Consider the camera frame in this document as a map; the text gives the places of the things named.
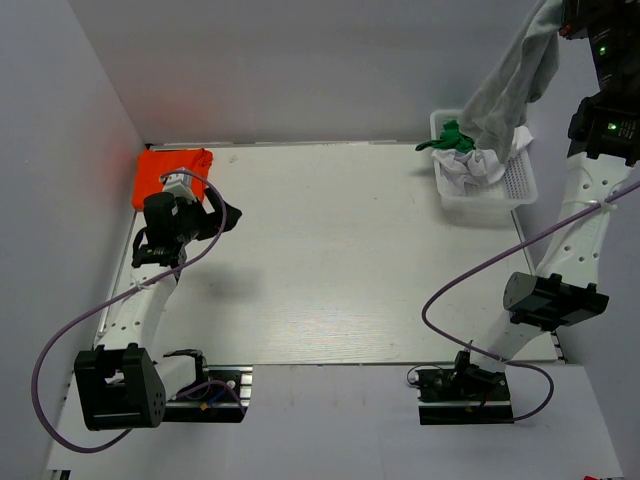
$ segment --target white table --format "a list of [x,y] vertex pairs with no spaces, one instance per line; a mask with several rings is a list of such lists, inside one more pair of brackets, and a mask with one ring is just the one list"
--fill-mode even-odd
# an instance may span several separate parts
[[[424,326],[422,305],[445,282],[520,241],[512,221],[492,229],[452,224],[432,163],[409,145],[221,147],[214,154],[209,179],[244,215],[182,274],[155,355],[197,348],[209,363],[226,365],[452,361],[458,347]],[[134,232],[143,226],[138,214]],[[189,257],[204,246],[189,245]],[[118,291],[128,288],[130,258],[128,251]],[[514,271],[529,271],[523,253],[455,288],[432,318],[477,338],[499,314]],[[519,358],[557,355],[545,335]]]

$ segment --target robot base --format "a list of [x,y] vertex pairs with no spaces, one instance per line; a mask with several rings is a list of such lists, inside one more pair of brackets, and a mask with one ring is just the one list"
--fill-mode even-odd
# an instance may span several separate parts
[[[220,380],[229,385],[248,407],[253,382],[251,367],[209,367],[205,374],[209,380]],[[194,392],[193,395],[167,402],[163,422],[184,423],[240,423],[244,416],[238,404],[228,392],[212,386]],[[207,402],[218,397],[210,406]]]
[[477,425],[513,422],[504,375],[489,393],[462,396],[454,369],[418,370],[420,425]]

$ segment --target green cloth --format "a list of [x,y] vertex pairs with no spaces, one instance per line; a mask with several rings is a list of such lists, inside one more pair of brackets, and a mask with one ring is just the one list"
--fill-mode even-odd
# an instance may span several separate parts
[[449,150],[455,148],[460,153],[469,153],[475,149],[474,141],[471,137],[467,137],[460,133],[460,125],[457,120],[451,120],[444,124],[444,130],[440,134],[439,140],[431,140],[421,143],[416,147],[417,152],[421,152],[425,148],[433,147],[438,150]]

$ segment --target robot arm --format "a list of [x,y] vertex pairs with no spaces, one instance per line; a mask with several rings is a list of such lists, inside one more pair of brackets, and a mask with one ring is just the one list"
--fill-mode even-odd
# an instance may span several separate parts
[[[640,160],[640,0],[565,0],[560,34],[589,38],[600,93],[582,101],[569,128],[563,220],[620,190]],[[536,275],[515,273],[504,311],[451,370],[418,372],[421,423],[500,423],[513,418],[505,362],[532,339],[604,312],[598,262],[612,207],[557,231]],[[496,406],[496,408],[471,408]]]
[[[205,191],[215,210],[207,214],[190,186],[190,176],[171,175],[161,193],[145,199],[147,225],[134,240],[131,286],[184,264],[189,242],[218,233],[222,213],[217,196]],[[230,205],[226,210],[228,231],[242,212]],[[167,353],[158,361],[152,361],[147,351],[179,278],[176,272],[140,286],[137,293],[123,300],[117,318],[95,348],[76,357],[74,371],[90,430],[157,427],[165,416],[167,401],[180,390],[206,380],[206,361],[199,351]]]
[[[621,159],[609,155],[602,155],[598,160],[590,159],[584,153],[569,158],[567,187],[560,220],[578,213],[593,202],[603,202],[612,193],[622,188],[623,182],[630,173],[631,168]],[[595,286],[598,283],[600,252],[612,210],[613,207],[601,209],[584,220],[557,231],[551,238],[546,255],[536,269],[538,278],[556,278],[565,285],[565,291],[573,292],[575,302],[572,305],[567,304],[569,299],[565,298],[566,310],[551,312],[554,317],[563,322],[558,325],[516,323],[513,318],[514,312],[510,309],[515,309],[516,303],[522,301],[522,298],[517,297],[522,297],[523,294],[518,292],[533,293],[539,282],[531,280],[527,286],[524,285],[523,279],[535,277],[515,274],[505,292],[503,302],[505,311],[476,343],[476,346],[511,360],[535,337],[547,331],[553,331],[557,326],[573,325],[578,319],[583,321],[602,313],[600,310],[606,306],[606,303],[603,303],[604,298],[591,293],[595,292]],[[579,292],[585,293],[580,299],[577,298]],[[551,300],[552,295],[553,293],[549,292],[546,300]],[[506,368],[504,363],[476,352],[471,353],[471,363],[491,372],[504,372]]]

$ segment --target black mounting bracket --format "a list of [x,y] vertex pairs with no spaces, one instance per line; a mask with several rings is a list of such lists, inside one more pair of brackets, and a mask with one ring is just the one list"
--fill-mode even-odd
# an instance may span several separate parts
[[[243,384],[243,381],[246,382],[246,373],[249,373],[249,377],[252,377],[252,375],[251,372],[246,372],[245,368],[208,367],[201,373],[204,376],[202,382],[196,380],[196,383],[219,380],[227,383],[229,388],[243,400],[249,399],[243,396],[243,387],[248,387],[250,391],[251,383]],[[179,423],[240,423],[243,419],[244,415],[233,397],[219,386],[212,386],[211,388],[204,388],[201,391],[194,392],[189,397],[170,401],[167,404],[162,421]]]
[[511,394],[504,373],[482,374],[458,352],[454,368],[418,370],[420,425],[510,423]]
[[[74,372],[89,430],[157,427],[165,413],[164,385],[144,348],[78,353]],[[121,380],[107,383],[117,374]]]
[[526,273],[514,273],[504,290],[503,306],[509,310],[511,323],[526,323],[553,332],[560,326],[570,327],[600,315],[607,308],[609,297],[596,292],[596,285],[587,288],[562,283],[562,276],[549,278]]
[[[144,264],[159,264],[172,268],[186,261],[185,247],[192,240],[206,240],[215,236],[222,224],[222,204],[218,196],[207,188],[204,191],[214,211],[207,213],[200,202],[159,192],[144,199],[143,214],[146,227],[140,229],[133,241],[134,268]],[[227,221],[224,231],[232,230],[242,212],[225,203]]]

